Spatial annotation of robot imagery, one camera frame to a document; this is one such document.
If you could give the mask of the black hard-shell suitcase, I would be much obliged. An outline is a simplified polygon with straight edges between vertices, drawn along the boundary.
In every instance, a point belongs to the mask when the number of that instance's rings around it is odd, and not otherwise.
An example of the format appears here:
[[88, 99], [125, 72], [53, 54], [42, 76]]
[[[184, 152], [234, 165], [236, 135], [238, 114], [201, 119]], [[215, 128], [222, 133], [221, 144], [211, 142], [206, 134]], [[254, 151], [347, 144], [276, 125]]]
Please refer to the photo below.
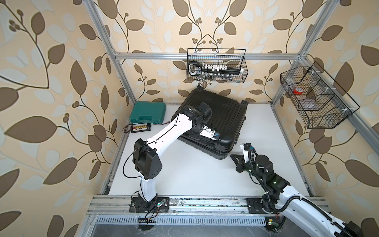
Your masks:
[[214, 141], [201, 135], [195, 135], [192, 131], [187, 131], [179, 137], [179, 140], [218, 160], [223, 160], [238, 141], [242, 125], [246, 119], [248, 103], [245, 100], [238, 102], [198, 86], [191, 91], [171, 119], [174, 120], [185, 106], [189, 105], [196, 108], [203, 102], [212, 110], [212, 117], [207, 121], [207, 126], [218, 132], [220, 139]]

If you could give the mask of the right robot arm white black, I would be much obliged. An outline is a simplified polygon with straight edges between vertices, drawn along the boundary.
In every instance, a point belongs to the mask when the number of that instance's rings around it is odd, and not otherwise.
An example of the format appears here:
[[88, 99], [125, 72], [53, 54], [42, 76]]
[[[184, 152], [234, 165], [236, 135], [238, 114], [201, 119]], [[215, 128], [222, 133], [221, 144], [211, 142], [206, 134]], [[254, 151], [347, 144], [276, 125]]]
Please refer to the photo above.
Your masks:
[[273, 163], [265, 155], [258, 155], [251, 144], [242, 145], [243, 154], [231, 154], [236, 171], [255, 177], [264, 190], [262, 210], [282, 214], [311, 237], [362, 237], [363, 231], [353, 222], [345, 223], [324, 211], [276, 174]]

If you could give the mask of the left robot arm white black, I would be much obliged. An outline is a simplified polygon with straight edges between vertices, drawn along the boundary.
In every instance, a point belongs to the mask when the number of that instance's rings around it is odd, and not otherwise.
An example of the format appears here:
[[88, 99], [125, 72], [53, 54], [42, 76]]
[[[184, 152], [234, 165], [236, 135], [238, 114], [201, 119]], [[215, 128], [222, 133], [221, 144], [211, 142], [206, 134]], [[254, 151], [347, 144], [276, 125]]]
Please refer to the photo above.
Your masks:
[[190, 131], [196, 139], [219, 139], [219, 133], [207, 124], [212, 115], [206, 103], [197, 107], [184, 106], [174, 120], [155, 136], [135, 142], [132, 161], [141, 177], [139, 194], [144, 202], [151, 203], [157, 197], [155, 178], [162, 170], [160, 156], [182, 134]]

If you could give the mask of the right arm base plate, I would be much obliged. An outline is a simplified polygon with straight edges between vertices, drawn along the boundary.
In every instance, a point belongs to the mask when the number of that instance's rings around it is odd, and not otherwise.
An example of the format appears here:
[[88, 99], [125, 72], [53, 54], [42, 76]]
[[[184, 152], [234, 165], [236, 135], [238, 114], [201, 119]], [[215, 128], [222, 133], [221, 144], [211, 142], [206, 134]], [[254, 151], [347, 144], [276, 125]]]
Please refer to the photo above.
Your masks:
[[264, 198], [250, 197], [246, 199], [246, 203], [250, 214], [277, 214]]

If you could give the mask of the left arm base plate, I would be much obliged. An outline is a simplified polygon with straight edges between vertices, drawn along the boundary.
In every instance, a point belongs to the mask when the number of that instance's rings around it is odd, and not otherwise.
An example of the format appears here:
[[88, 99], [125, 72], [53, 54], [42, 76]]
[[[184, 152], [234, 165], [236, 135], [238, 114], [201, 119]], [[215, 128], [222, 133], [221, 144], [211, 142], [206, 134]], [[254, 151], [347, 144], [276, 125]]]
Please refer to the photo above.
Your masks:
[[167, 213], [170, 206], [169, 197], [154, 197], [151, 201], [145, 201], [141, 196], [133, 197], [129, 208], [130, 213], [148, 213], [157, 211]]

